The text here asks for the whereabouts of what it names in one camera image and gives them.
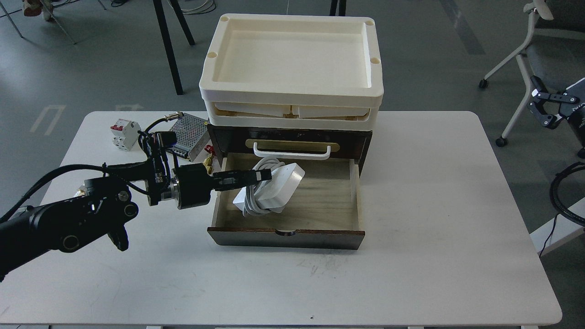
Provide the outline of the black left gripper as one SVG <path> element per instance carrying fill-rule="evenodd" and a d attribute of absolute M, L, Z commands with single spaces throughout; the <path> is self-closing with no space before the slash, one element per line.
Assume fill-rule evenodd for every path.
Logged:
<path fill-rule="evenodd" d="M 211 190 L 226 191 L 244 189 L 256 185 L 256 182 L 272 179 L 270 169 L 263 170 L 229 170 L 213 174 L 215 182 L 207 173 L 202 163 L 179 166 L 176 169 L 178 189 L 178 209 L 184 210 L 209 204 Z"/>

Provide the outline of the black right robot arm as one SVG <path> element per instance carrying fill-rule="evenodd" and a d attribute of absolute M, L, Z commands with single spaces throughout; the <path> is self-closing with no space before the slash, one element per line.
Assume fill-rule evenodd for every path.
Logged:
<path fill-rule="evenodd" d="M 585 158 L 585 79 L 573 83 L 562 94 L 550 94 L 535 75 L 530 77 L 530 81 L 534 87 L 532 100 L 528 103 L 532 115 L 548 129 L 555 129 L 562 119 L 566 119 L 582 146 L 577 156 Z M 546 102 L 558 103 L 558 114 L 548 114 L 543 108 Z"/>

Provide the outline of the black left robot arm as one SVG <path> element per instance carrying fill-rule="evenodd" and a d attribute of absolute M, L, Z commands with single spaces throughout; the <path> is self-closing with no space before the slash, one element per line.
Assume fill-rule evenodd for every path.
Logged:
<path fill-rule="evenodd" d="M 177 142 L 172 131 L 138 132 L 144 162 L 108 166 L 71 164 L 50 171 L 1 217 L 0 273 L 9 272 L 50 250 L 73 253 L 108 235 L 121 251 L 129 248 L 125 223 L 139 212 L 131 190 L 151 206 L 176 199 L 179 209 L 207 205 L 211 192 L 236 190 L 272 178 L 269 169 L 219 171 L 210 175 L 201 163 L 169 166 L 167 150 Z M 85 181 L 85 194 L 38 207 L 24 206 L 32 194 L 52 179 L 75 170 L 96 170 L 103 176 Z"/>

